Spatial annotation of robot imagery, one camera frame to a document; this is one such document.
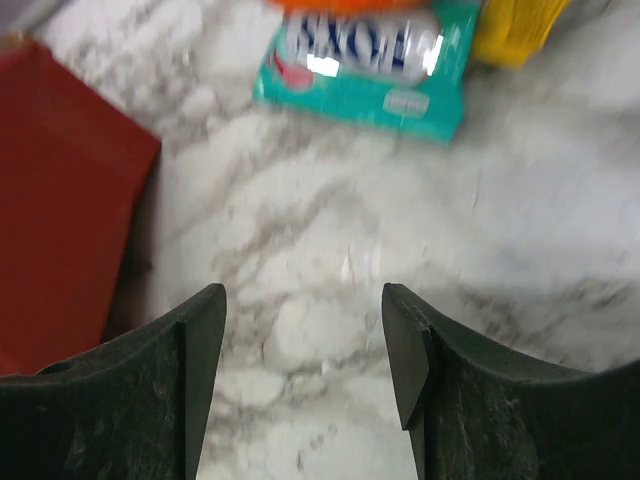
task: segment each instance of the red cardboard box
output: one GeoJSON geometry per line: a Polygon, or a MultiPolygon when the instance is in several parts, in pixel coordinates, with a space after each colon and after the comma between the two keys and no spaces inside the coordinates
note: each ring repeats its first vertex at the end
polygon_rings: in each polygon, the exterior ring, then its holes
{"type": "Polygon", "coordinates": [[[0,42],[0,375],[100,343],[160,141],[36,42],[0,42]]]}

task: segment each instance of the food package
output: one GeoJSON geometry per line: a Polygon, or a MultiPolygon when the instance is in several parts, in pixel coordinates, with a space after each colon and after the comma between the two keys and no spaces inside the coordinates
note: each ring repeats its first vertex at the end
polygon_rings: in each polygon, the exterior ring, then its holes
{"type": "Polygon", "coordinates": [[[269,46],[254,98],[449,143],[477,5],[334,17],[293,12],[269,46]]]}

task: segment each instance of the blue lettering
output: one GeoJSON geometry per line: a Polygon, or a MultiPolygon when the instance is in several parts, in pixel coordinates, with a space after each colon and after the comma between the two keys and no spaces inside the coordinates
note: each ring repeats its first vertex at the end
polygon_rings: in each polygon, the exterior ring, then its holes
{"type": "Polygon", "coordinates": [[[404,32],[398,32],[396,44],[393,47],[393,67],[404,69],[404,59],[406,51],[406,38],[404,32]]]}
{"type": "MultiPolygon", "coordinates": [[[[316,43],[316,37],[315,37],[315,34],[311,32],[311,30],[309,30],[309,17],[305,17],[304,20],[302,20],[300,27],[301,27],[300,33],[306,35],[307,37],[307,42],[306,42],[307,48],[311,50],[313,48],[313,45],[316,43]]],[[[300,51],[300,36],[298,36],[298,44],[296,45],[296,47],[298,51],[300,51]]]]}
{"type": "MultiPolygon", "coordinates": [[[[380,41],[378,39],[378,34],[376,30],[371,26],[370,23],[367,23],[367,33],[369,34],[369,40],[371,40],[371,53],[367,52],[369,56],[369,66],[373,66],[374,62],[377,60],[378,55],[380,54],[380,41]]],[[[358,23],[354,23],[351,26],[351,30],[349,32],[349,36],[347,37],[347,47],[351,54],[361,61],[360,52],[358,52],[358,45],[356,43],[356,34],[358,32],[358,23]]]]}

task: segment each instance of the gray marble veining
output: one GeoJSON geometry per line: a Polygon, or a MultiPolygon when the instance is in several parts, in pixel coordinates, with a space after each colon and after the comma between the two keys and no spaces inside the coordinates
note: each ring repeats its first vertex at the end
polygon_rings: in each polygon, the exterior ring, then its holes
{"type": "Polygon", "coordinates": [[[384,282],[539,358],[640,356],[640,6],[470,75],[446,149],[251,102],[280,16],[257,0],[78,0],[56,55],[163,138],[116,321],[211,282],[228,326],[199,478],[415,478],[384,282]]]}

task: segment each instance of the plastic packaging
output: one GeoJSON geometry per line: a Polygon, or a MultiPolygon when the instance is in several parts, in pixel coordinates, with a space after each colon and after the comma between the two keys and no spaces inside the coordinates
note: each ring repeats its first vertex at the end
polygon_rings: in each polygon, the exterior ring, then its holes
{"type": "Polygon", "coordinates": [[[440,3],[354,18],[293,13],[254,98],[448,143],[464,115],[460,82],[477,11],[440,3]]]}
{"type": "Polygon", "coordinates": [[[350,15],[365,12],[407,10],[427,5],[427,0],[271,0],[282,5],[285,11],[311,10],[334,15],[350,15]]]}
{"type": "Polygon", "coordinates": [[[473,56],[496,66],[519,68],[542,49],[569,0],[488,0],[473,40],[473,56]]]}

